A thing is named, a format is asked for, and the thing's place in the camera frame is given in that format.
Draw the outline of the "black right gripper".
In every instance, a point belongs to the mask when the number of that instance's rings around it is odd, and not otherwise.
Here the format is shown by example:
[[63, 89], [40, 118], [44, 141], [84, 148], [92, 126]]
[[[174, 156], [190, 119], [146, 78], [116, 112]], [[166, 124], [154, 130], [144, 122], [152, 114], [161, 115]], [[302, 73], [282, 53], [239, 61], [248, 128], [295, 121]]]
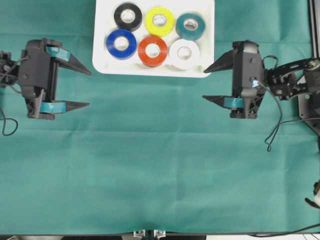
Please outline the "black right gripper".
[[225, 52], [203, 72], [205, 74], [232, 69], [232, 97], [203, 95], [202, 97], [225, 109], [232, 109], [233, 119], [256, 119], [266, 90], [260, 84], [265, 67], [255, 42], [235, 41], [233, 50]]

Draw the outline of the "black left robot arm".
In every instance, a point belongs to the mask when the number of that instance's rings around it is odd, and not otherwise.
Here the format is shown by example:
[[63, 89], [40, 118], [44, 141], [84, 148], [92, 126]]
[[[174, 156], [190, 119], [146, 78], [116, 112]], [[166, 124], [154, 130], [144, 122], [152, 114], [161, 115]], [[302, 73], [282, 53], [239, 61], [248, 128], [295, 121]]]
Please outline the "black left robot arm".
[[56, 100], [60, 68], [91, 75], [92, 73], [58, 40], [42, 38], [27, 42], [20, 59], [11, 53], [0, 53], [0, 86], [18, 84], [27, 108], [27, 117], [54, 120], [57, 114], [89, 106], [87, 102]]

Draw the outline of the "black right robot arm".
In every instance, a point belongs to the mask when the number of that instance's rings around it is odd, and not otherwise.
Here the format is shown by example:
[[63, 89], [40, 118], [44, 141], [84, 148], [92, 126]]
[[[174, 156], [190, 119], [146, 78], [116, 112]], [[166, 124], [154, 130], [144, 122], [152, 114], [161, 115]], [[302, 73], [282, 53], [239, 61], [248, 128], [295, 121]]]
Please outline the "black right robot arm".
[[267, 69], [257, 43], [235, 41], [205, 73], [232, 70], [230, 96], [205, 95], [209, 102], [231, 111], [234, 119], [256, 119], [266, 91], [281, 101], [300, 96], [300, 118], [320, 132], [320, 60], [307, 58]]

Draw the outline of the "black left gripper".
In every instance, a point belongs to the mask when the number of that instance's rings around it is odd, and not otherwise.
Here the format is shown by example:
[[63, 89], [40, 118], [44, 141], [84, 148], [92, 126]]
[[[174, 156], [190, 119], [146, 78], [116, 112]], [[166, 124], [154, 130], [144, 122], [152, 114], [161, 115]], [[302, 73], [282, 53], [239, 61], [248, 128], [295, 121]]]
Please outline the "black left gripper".
[[61, 68], [83, 73], [92, 72], [69, 50], [62, 48], [58, 40], [42, 38], [27, 42], [21, 57], [26, 58], [19, 66], [18, 84], [27, 109], [27, 117], [38, 120], [54, 120], [54, 114], [63, 114], [89, 106], [87, 102], [57, 101], [43, 102], [57, 79], [58, 65]]

